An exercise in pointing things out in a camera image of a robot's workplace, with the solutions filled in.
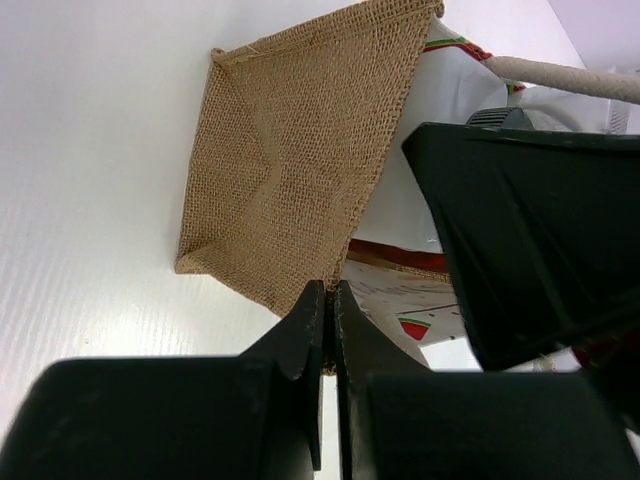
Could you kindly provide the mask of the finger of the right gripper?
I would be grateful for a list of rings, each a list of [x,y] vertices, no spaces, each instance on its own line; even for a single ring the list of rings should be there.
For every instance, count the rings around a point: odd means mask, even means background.
[[[403,143],[481,367],[639,325],[639,140],[425,123]]]

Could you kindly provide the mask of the white bottle grey cap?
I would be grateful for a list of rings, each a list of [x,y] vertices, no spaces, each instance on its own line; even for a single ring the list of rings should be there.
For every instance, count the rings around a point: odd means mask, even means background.
[[[549,104],[530,104],[488,108],[476,111],[467,126],[487,129],[559,131],[584,133],[578,120],[564,110]]]

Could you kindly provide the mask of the burlap watermelon canvas bag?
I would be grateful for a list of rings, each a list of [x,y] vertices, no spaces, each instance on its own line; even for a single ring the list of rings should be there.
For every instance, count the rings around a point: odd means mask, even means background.
[[[364,1],[211,54],[175,269],[285,316],[335,292],[439,1]]]

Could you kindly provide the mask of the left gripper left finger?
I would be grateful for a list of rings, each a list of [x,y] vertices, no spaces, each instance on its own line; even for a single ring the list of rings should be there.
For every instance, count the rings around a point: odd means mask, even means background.
[[[310,479],[321,467],[325,288],[237,356],[89,358],[34,382],[5,479]]]

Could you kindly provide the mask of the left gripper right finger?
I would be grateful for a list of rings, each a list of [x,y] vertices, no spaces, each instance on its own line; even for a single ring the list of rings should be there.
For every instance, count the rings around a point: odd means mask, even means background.
[[[578,373],[434,373],[333,296],[345,479],[635,479],[613,409]]]

